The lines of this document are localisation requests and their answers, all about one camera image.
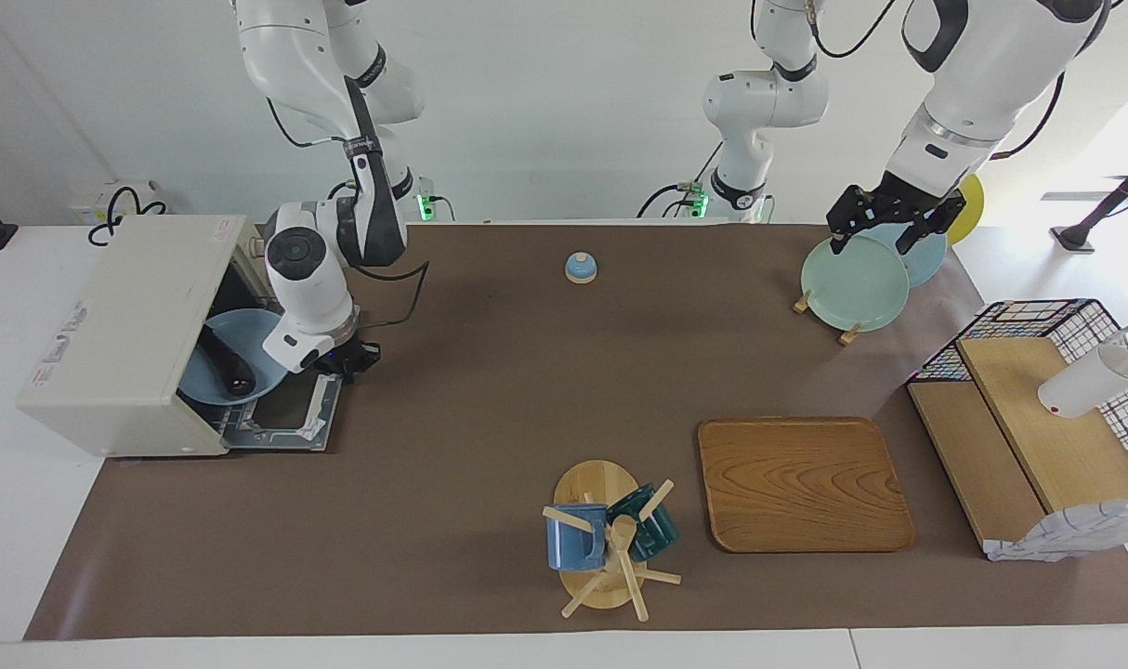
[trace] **dark green mug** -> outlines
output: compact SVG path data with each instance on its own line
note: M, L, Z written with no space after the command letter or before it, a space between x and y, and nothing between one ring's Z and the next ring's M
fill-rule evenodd
M671 516L667 513L667 509L662 504L659 504L654 509L654 513L651 513L646 520L637 518L637 513L645 508L645 503L649 503L653 496L654 484L647 483L640 487L640 490L632 492L618 500L617 503L610 505L609 512L606 516L610 523L619 516L635 518L637 530L635 532L635 543L631 544L629 551L631 560L635 562L656 558L659 554L667 551L667 547L670 547L679 538L679 529L676 529L675 522L671 521Z

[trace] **mug handle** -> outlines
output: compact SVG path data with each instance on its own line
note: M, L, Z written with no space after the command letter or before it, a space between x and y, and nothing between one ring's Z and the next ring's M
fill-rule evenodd
M598 560L598 556L606 552L606 522L601 521L601 526L598 527L598 522L590 520L589 526L593 528L593 548L589 551L589 555L584 556L587 561ZM598 543L598 537L601 537L601 543Z

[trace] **mug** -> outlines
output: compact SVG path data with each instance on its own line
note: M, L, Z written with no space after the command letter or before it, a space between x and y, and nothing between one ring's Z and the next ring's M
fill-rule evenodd
M670 547L679 539L679 529L676 529L670 513L667 512L667 509L662 504L659 504L654 509L654 513L651 513L646 520L637 518L637 513L642 511L645 503L649 503L653 496L654 486L652 483L647 483L640 487L640 490L616 501L615 504L610 505L609 512L606 516L607 522L613 522L619 516L635 518L637 530L635 532L635 543L631 544L629 551L631 560L635 562L656 558L659 554L667 551L667 547Z
M592 572L606 566L606 505L599 503L558 503L556 511L587 520L593 532L572 528L558 520L547 520L547 564L557 572Z

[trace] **wooden peg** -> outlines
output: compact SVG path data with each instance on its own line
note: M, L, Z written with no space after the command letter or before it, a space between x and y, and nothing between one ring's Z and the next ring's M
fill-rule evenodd
M626 576L626 587L631 590L631 600L635 601L635 615L640 623L645 623L651 615L645 610L645 601L642 600L642 590L637 587L635 576L635 563L631 562L631 542L635 540L637 523L629 516L619 516L614 521L614 551L618 554L618 563L623 567L623 576Z
M653 572L651 569L635 567L635 576L640 579L645 579L647 581L659 581L661 583L671 583L672 586L678 586L682 576L679 574L667 574L667 572Z
M588 520L578 518L571 513L564 513L563 511L559 511L559 509L550 508L550 505L546 505L544 508L544 518L550 518L556 522L563 522L564 525L567 525L569 528L580 529L582 532L593 532L593 526L590 525Z
M651 513L654 513L654 509L659 509L659 504L662 503L662 499L666 498L667 493L671 492L675 486L676 484L671 483L671 478L668 478L661 486L659 486L656 494L651 495L651 500L647 501L644 508L642 508L642 511L640 511L641 522L645 522L645 520L651 517Z
M563 615L564 618L571 618L572 615L576 613L576 609L581 608L584 600L593 593L593 590L598 589L598 586L601 584L602 579L606 576L606 572L600 572L599 574L594 574L593 579L589 579L589 582L584 584L584 588L581 588L581 592L576 592L576 597L572 598L572 601L567 602L567 606L561 609L561 615Z
M803 297L793 306L795 314L804 314L808 310L808 300L811 299L811 291L803 292Z
M848 346L853 342L856 342L857 335L861 334L861 332L862 332L862 324L858 323L853 326L853 329L849 329L845 334L841 334L840 338L837 340L837 342L840 342L840 345L843 346Z

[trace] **small round blue object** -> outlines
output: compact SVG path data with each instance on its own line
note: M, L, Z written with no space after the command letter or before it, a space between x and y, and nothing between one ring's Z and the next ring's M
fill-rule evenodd
M598 262L592 255L578 250L567 258L564 265L564 275L572 283L590 283L598 278Z

